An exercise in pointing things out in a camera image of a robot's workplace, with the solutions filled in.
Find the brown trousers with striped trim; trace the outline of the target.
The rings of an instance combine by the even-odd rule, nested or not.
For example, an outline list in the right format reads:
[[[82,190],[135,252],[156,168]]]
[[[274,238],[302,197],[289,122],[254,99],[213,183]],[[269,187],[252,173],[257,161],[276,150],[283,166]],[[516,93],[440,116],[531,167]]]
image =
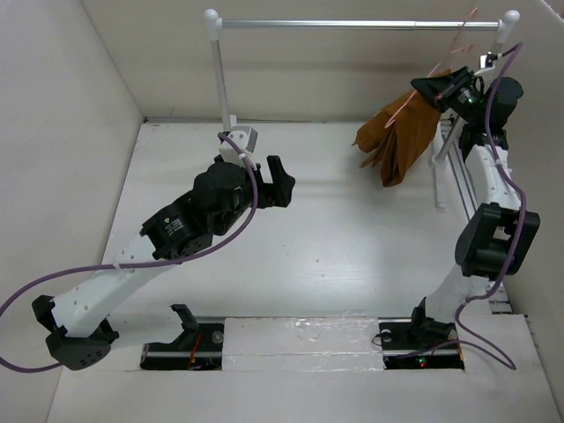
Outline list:
[[[367,154],[361,165],[378,167],[385,188],[400,184],[433,141],[441,116],[417,91],[405,93],[358,129],[353,144]]]

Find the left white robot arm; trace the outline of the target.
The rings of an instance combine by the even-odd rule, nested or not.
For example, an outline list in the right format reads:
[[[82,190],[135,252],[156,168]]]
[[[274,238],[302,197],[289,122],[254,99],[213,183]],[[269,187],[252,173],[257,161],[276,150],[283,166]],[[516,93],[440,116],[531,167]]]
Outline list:
[[[41,295],[32,303],[36,320],[49,334],[52,358],[69,370],[88,368],[111,351],[133,345],[193,348],[201,332],[188,307],[172,304],[159,313],[120,313],[118,308],[136,291],[182,259],[210,249],[253,208],[287,207],[295,179],[280,157],[267,159],[271,182],[259,167],[246,170],[216,157],[199,174],[190,191],[163,207],[141,227],[117,257],[112,270],[96,271],[67,293]]]

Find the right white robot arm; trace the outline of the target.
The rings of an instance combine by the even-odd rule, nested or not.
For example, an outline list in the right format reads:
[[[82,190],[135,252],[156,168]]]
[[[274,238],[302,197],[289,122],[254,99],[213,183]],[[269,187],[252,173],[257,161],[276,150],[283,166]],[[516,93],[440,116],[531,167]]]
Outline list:
[[[412,311],[406,338],[427,349],[449,339],[459,307],[486,285],[515,274],[540,227],[511,181],[504,126],[523,96],[511,77],[485,89],[481,77],[463,67],[447,76],[415,78],[412,87],[434,109],[464,120],[458,148],[471,177],[478,208],[459,235],[455,264],[442,284]]]

